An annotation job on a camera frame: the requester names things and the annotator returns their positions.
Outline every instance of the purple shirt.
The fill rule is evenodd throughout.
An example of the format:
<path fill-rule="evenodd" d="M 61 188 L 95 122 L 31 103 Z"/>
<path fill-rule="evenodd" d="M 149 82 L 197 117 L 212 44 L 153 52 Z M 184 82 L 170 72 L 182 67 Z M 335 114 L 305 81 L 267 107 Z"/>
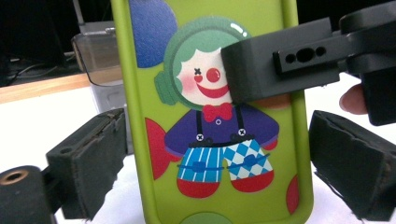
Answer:
<path fill-rule="evenodd" d="M 240 111 L 246 134 L 253 134 L 254 139 L 261 146 L 266 146 L 277 139 L 279 125 L 274 119 L 250 105 L 240 105 Z M 216 118 L 212 122 L 205 121 L 204 116 L 201 116 L 201 120 L 197 120 L 197 111 L 191 110 L 166 134 L 166 149 L 174 155 L 183 156 L 190 144 L 197 142 L 199 130 L 197 125 L 202 126 L 204 139 L 211 138 L 215 145 L 227 145 L 231 142 L 231 135 L 238 134 L 240 129 L 235 107 L 231 119 Z"/>

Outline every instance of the clown's mouth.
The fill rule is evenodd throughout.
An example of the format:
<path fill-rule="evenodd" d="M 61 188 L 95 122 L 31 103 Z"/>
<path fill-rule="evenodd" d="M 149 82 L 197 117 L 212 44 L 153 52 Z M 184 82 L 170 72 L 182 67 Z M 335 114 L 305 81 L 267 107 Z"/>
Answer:
<path fill-rule="evenodd" d="M 228 92 L 228 85 L 225 85 L 221 88 L 214 89 L 214 90 L 207 89 L 207 88 L 202 87 L 198 84 L 197 84 L 197 86 L 198 86 L 198 89 L 200 90 L 200 92 L 209 98 L 220 98 L 221 96 L 225 95 Z"/>

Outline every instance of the clown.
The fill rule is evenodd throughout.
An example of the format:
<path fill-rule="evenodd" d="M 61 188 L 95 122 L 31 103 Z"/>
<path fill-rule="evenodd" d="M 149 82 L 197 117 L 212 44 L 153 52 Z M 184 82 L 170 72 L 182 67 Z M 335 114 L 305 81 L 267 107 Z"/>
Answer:
<path fill-rule="evenodd" d="M 207 17 L 184 25 L 168 43 L 155 82 L 164 103 L 191 109 L 164 137 L 166 151 L 181 158 L 176 179 L 186 196 L 212 195 L 227 173 L 241 192 L 265 189 L 274 179 L 269 150 L 279 125 L 252 105 L 232 104 L 220 56 L 221 48 L 248 37 L 234 21 Z"/>

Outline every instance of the blue checkered pant leg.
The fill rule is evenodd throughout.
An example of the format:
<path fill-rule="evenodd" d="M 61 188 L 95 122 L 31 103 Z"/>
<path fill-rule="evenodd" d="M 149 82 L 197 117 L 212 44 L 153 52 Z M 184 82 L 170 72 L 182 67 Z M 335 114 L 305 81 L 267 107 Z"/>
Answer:
<path fill-rule="evenodd" d="M 222 147 L 189 148 L 178 166 L 177 177 L 194 182 L 220 182 L 223 159 Z"/>
<path fill-rule="evenodd" d="M 247 140 L 224 148 L 231 180 L 265 174 L 273 170 L 256 140 Z"/>

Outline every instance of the clown's eye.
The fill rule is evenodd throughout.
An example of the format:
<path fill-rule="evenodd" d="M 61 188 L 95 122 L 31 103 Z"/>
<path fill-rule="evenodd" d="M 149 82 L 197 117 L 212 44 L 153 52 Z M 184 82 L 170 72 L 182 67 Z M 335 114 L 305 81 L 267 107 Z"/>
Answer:
<path fill-rule="evenodd" d="M 195 75 L 201 75 L 201 68 L 194 68 Z"/>

